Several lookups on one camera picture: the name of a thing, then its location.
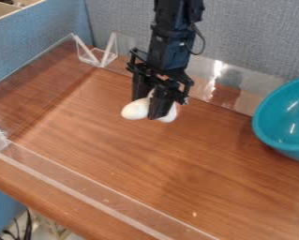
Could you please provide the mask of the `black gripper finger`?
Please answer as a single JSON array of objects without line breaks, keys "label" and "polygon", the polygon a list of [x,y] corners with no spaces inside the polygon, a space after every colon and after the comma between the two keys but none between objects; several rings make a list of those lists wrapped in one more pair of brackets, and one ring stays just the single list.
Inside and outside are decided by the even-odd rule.
[{"label": "black gripper finger", "polygon": [[170,90],[158,85],[150,92],[150,120],[174,120],[177,118],[177,103]]},{"label": "black gripper finger", "polygon": [[154,88],[154,81],[152,80],[152,76],[134,75],[131,99],[137,100],[137,99],[145,98],[149,95],[150,90],[153,88]]}]

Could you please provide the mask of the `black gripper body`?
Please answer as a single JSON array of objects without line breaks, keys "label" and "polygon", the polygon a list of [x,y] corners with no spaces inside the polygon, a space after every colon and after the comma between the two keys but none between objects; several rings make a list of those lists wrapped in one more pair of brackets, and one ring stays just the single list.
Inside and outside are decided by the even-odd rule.
[{"label": "black gripper body", "polygon": [[174,93],[174,100],[181,105],[190,103],[190,88],[194,86],[194,80],[182,68],[173,70],[161,70],[149,63],[149,54],[133,48],[130,50],[130,61],[127,70],[134,75],[152,76],[154,86],[164,84]]}]

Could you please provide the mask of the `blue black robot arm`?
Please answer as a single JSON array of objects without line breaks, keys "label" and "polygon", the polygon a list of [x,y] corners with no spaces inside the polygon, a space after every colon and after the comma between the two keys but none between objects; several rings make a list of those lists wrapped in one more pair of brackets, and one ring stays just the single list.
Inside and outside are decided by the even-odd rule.
[{"label": "blue black robot arm", "polygon": [[190,56],[206,48],[193,51],[196,37],[206,42],[196,25],[205,9],[204,0],[154,0],[150,49],[130,51],[133,88],[131,103],[122,110],[126,119],[170,123],[180,115],[180,106],[189,104],[194,80],[186,68]]}]

